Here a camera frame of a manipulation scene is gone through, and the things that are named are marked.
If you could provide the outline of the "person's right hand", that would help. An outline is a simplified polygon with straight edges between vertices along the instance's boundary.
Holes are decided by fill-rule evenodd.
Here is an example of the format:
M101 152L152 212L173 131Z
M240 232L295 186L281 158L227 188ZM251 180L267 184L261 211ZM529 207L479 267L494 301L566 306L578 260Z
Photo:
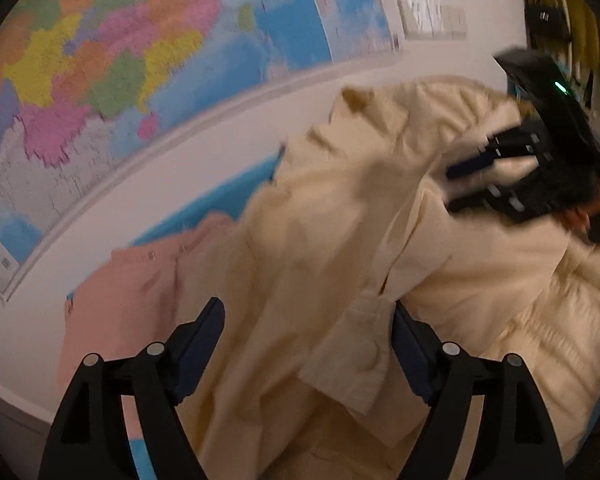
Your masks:
M558 212L554 219L568 232L583 232L591 226L591 218L596 214L600 214L600 185L592 200Z

